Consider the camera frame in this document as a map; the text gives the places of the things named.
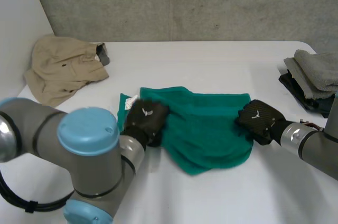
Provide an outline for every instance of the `white wall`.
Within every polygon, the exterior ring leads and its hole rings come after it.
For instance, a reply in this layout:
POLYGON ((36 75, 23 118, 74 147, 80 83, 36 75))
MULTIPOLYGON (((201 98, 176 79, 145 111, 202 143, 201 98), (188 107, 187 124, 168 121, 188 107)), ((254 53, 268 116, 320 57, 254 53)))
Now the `white wall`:
POLYGON ((0 100, 23 89, 34 43, 50 33, 39 0, 0 0, 0 100))

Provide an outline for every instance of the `folded gray towel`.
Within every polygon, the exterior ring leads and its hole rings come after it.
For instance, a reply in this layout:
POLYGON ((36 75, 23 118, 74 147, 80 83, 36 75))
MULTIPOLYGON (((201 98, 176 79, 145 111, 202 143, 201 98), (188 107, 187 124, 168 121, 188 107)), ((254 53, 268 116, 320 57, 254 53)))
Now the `folded gray towel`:
POLYGON ((297 50, 295 60, 313 85, 322 91, 338 91, 338 53, 310 54, 297 50))
POLYGON ((287 69, 292 74, 292 77, 297 81, 304 92, 306 99, 325 99, 335 93, 335 91, 321 91, 318 90, 305 75, 299 64, 294 58, 284 59, 287 69))

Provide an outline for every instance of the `black cable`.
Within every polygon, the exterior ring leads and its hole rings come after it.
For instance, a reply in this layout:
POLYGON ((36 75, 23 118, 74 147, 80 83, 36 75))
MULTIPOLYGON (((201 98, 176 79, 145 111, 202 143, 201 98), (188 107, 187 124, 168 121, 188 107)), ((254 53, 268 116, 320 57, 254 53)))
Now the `black cable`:
POLYGON ((63 207, 66 201, 73 195, 74 191, 69 193, 62 199, 56 200, 51 203, 39 204, 36 201, 26 201, 19 196, 17 196, 6 184, 2 173, 0 171, 0 194, 1 196, 13 206, 25 209, 26 212, 50 212, 54 210, 58 210, 63 207))

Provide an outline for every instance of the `robotic arm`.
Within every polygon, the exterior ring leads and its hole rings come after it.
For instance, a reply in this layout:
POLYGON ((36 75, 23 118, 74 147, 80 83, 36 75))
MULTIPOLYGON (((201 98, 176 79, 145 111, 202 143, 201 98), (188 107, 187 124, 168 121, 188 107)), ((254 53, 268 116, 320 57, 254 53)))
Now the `robotic arm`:
POLYGON ((112 223, 167 113, 159 103, 138 100, 120 135, 105 109, 67 114, 28 99, 9 99, 0 103, 0 162, 31 153, 67 169, 74 187, 64 208, 69 223, 112 223), (144 116, 143 110, 152 115, 144 116))
POLYGON ((338 95, 322 130, 312 123, 287 121, 284 116, 259 100, 239 111, 236 123, 248 130, 260 145, 275 140, 281 147, 338 180, 338 95))

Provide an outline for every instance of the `gray concrete wall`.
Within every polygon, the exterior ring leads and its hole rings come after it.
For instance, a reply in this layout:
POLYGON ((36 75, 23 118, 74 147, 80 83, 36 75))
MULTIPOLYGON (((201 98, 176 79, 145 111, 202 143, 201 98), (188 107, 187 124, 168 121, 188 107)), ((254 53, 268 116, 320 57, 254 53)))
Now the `gray concrete wall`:
POLYGON ((41 0, 57 35, 86 41, 291 40, 338 50, 338 0, 41 0))

